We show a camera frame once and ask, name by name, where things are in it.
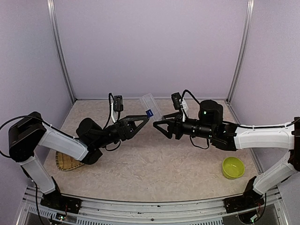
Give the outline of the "clear plastic pill organizer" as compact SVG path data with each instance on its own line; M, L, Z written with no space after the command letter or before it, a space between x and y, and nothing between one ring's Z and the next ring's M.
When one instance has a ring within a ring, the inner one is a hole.
M161 114L161 110L158 107L153 95L148 93L140 98L140 102L144 107L146 115L152 121L160 121L163 116Z

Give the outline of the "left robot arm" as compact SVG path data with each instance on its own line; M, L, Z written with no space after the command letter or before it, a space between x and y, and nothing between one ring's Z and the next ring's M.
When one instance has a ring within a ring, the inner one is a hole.
M130 115L101 128L91 118L85 118L76 130L77 137L73 137L45 122L38 112L17 117L17 120L8 131L9 157L19 163L57 209L65 205L66 199L60 194L54 178L35 156L37 146L56 150L91 165L103 155L101 148L132 139L149 121L147 115Z

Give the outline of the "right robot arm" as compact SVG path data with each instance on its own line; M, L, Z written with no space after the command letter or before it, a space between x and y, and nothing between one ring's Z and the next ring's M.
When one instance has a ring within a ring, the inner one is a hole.
M270 169L248 182L240 204L250 208L258 196L300 171L300 119L270 126L239 125L223 120L223 107L213 100L200 104L198 119L184 118L176 112L156 121L153 126L167 138L179 140L183 135L210 141L220 150L236 151L248 148L282 148L288 152Z

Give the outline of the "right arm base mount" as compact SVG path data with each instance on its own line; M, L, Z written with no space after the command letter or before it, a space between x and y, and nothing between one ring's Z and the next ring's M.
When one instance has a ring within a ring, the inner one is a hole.
M252 197L244 197L243 195L229 197L223 200L226 213L234 213L238 211L248 210L264 204L264 199L254 199Z

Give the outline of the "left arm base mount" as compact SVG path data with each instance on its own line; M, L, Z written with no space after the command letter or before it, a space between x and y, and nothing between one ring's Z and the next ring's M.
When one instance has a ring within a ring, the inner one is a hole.
M68 197L60 193L43 194L40 202L42 206L74 214L79 213L81 203L82 201L79 198Z

